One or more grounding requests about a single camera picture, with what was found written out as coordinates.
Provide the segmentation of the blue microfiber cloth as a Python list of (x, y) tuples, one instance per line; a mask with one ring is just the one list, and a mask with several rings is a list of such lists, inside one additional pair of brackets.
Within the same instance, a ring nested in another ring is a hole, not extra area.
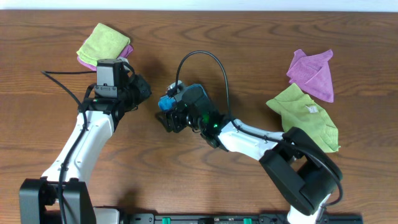
[(193, 88), (199, 87), (205, 96), (207, 96), (205, 89), (200, 84), (192, 84), (190, 86), (186, 86), (180, 80), (178, 81), (178, 91), (174, 96), (169, 96), (168, 94), (162, 96), (158, 102), (158, 106), (162, 111), (167, 111), (172, 109), (181, 99), (182, 95), (187, 91)]

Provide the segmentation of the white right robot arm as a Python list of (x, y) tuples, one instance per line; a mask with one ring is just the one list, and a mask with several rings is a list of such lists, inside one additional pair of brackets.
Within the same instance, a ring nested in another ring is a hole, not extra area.
[(189, 127), (213, 148), (257, 160), (290, 204), (288, 223), (321, 223), (330, 195), (343, 190), (338, 166), (301, 129), (269, 132), (214, 111), (207, 114), (169, 110), (155, 116), (166, 131)]

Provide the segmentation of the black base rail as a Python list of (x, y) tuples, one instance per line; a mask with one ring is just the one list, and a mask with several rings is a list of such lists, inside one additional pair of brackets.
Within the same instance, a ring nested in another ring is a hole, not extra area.
[(329, 215), (321, 218), (291, 217), (281, 213), (262, 213), (259, 215), (154, 215), (137, 213), (127, 215), (122, 224), (363, 224), (359, 215)]

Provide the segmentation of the crumpled purple cloth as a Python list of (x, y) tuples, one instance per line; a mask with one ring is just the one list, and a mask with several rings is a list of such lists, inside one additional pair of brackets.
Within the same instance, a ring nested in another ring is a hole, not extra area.
[(301, 90), (322, 101), (333, 103), (334, 90), (328, 63), (332, 57), (332, 49), (316, 55), (296, 50), (286, 73), (289, 83), (295, 83)]

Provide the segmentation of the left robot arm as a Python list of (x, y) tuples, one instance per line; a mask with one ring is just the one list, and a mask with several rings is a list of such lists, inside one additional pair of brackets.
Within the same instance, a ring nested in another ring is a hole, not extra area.
[(141, 75), (120, 83), (91, 84), (78, 102), (74, 130), (54, 163), (19, 189), (22, 223), (124, 223), (117, 208), (93, 206), (88, 182), (106, 142), (125, 113), (151, 95)]

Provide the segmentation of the folded purple cloth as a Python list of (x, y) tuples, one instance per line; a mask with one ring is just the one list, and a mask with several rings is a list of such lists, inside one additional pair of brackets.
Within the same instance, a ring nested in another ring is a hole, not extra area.
[[(134, 50), (134, 49), (133, 49), (133, 47), (132, 47), (131, 45), (127, 45), (127, 46), (122, 50), (122, 52), (119, 54), (118, 58), (121, 58), (121, 59), (123, 59), (124, 61), (127, 61), (127, 57), (133, 52), (133, 50)], [(79, 56), (77, 56), (77, 60), (78, 60), (78, 62), (79, 62), (81, 65), (85, 66), (86, 68), (89, 68), (89, 69), (92, 70), (92, 71), (96, 71), (96, 66), (91, 65), (91, 64), (88, 64), (88, 63), (85, 63), (84, 61), (82, 61), (82, 60), (80, 59)]]

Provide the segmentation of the crumpled green cloth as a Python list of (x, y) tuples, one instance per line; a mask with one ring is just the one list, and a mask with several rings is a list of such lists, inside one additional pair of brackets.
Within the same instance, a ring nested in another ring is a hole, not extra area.
[(266, 105), (281, 116), (284, 131), (296, 127), (305, 131), (323, 152), (337, 152), (338, 128), (321, 106), (296, 84), (291, 84)]

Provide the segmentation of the folded green cloth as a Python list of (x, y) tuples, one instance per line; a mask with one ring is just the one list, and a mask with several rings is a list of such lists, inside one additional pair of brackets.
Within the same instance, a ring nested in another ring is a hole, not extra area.
[(130, 42), (122, 33), (98, 23), (76, 54), (82, 62), (97, 66), (98, 60), (118, 58)]

